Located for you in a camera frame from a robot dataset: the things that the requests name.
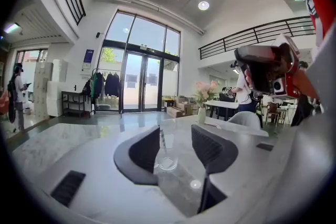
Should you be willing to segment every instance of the white t-shirt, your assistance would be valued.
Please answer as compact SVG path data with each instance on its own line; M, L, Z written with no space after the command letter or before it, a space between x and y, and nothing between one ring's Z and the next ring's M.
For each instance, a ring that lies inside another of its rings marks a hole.
M15 78L15 89L16 89L16 93L17 93L17 100L16 102L23 102L24 98L23 98L23 93L20 89L22 89L24 86L22 84L22 80L20 76L16 76Z
M249 94L251 93L251 89L247 86L245 77L243 72L239 73L237 87L241 88L242 90L237 92L236 98L238 99L239 104L250 104L252 102Z

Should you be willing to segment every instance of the balcony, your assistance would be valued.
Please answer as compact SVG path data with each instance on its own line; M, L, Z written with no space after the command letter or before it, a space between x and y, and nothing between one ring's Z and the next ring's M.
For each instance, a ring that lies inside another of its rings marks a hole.
M315 35L310 16L302 16L258 25L221 38L199 48L200 59L234 51L245 45L271 45L279 34L291 37Z

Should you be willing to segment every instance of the clothes rack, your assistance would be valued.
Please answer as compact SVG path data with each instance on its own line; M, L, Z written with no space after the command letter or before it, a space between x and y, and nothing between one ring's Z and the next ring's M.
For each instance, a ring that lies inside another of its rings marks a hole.
M90 78L90 79L93 79L93 75L94 75L95 73L97 73L98 70L112 71L112 72L121 72L121 70L104 69L104 68L94 68L94 69L92 70L91 78ZM121 100L121 98L122 98L122 92L120 91L119 100ZM121 103L121 102L119 101L119 110L118 110L118 114L120 114L120 118L122 118L122 109L120 109L120 103ZM93 110L91 110L91 112L93 112L94 114L96 114L96 112L97 112L97 111L96 111L96 105L94 105L94 108L93 108Z

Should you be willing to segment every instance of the white chair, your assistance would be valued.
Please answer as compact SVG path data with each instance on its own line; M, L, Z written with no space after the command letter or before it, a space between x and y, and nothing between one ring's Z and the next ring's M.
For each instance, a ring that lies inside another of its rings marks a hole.
M252 127L254 129L260 130L260 120L255 113L249 111L241 111L235 114L228 122L236 123L239 125L244 125Z

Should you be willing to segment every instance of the white vase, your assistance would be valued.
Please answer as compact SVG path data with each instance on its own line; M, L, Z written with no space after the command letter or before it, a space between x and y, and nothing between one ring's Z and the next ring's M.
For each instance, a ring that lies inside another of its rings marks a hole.
M199 124L205 123L205 108L198 109L198 123Z

